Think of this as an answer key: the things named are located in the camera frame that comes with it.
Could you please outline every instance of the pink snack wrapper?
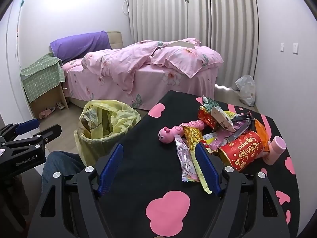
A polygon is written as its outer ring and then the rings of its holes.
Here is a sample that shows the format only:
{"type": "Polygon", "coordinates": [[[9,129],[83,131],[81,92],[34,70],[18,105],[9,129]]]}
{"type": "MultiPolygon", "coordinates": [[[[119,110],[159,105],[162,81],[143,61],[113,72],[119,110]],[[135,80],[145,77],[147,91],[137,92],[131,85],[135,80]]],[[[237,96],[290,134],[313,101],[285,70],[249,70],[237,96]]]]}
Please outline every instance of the pink snack wrapper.
{"type": "Polygon", "coordinates": [[[180,135],[174,135],[174,138],[177,148],[177,156],[180,159],[180,165],[182,168],[182,180],[199,181],[194,164],[191,160],[191,154],[186,143],[183,141],[180,135]]]}

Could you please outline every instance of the pink caterpillar toy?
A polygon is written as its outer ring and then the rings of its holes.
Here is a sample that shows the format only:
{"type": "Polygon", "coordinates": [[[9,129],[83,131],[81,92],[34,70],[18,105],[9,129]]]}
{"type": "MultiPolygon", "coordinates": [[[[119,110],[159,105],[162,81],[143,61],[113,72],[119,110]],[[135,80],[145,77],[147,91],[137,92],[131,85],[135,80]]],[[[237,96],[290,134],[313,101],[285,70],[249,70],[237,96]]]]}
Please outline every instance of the pink caterpillar toy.
{"type": "Polygon", "coordinates": [[[174,140],[174,135],[179,134],[181,137],[184,135],[182,126],[190,126],[202,131],[205,128],[205,124],[202,120],[190,121],[189,123],[182,123],[181,125],[174,126],[172,129],[164,127],[158,133],[158,138],[163,143],[171,143],[174,140]]]}

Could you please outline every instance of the pink bottle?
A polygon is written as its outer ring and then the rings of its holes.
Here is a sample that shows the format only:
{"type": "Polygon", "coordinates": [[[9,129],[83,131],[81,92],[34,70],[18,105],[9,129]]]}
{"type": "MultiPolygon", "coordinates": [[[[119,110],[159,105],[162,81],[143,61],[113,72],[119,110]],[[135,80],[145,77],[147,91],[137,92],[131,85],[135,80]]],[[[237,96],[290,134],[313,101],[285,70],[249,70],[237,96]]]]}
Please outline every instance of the pink bottle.
{"type": "Polygon", "coordinates": [[[202,131],[205,128],[205,123],[202,120],[197,120],[191,121],[189,123],[182,123],[181,125],[174,126],[172,129],[169,129],[165,126],[158,133],[159,140],[167,144],[171,143],[174,140],[174,135],[176,134],[182,137],[184,135],[184,130],[182,126],[190,126],[202,131]]]}
{"type": "Polygon", "coordinates": [[[269,148],[270,148],[270,153],[268,153],[267,155],[263,157],[263,161],[269,166],[271,166],[277,161],[280,155],[285,151],[286,143],[281,137],[275,136],[271,144],[269,145],[269,148]]]}

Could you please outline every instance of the wall outlet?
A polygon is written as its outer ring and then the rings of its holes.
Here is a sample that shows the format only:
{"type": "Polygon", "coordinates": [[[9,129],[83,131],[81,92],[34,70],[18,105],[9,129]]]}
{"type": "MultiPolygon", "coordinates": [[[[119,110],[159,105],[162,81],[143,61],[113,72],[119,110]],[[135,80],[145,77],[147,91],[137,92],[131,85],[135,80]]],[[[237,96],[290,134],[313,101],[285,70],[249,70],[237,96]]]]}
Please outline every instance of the wall outlet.
{"type": "Polygon", "coordinates": [[[298,43],[293,44],[293,53],[298,54],[298,43]]]}

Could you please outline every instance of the blue denim pants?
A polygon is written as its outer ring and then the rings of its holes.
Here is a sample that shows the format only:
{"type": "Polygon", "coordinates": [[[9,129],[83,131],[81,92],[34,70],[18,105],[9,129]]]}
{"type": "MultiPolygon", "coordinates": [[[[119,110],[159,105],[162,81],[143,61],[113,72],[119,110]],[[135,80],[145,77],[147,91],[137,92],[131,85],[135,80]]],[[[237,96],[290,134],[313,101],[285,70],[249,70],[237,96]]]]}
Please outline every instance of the blue denim pants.
{"type": "Polygon", "coordinates": [[[85,165],[78,154],[64,151],[53,151],[46,159],[42,174],[42,191],[55,172],[60,172],[64,176],[74,175],[81,172],[85,165]]]}

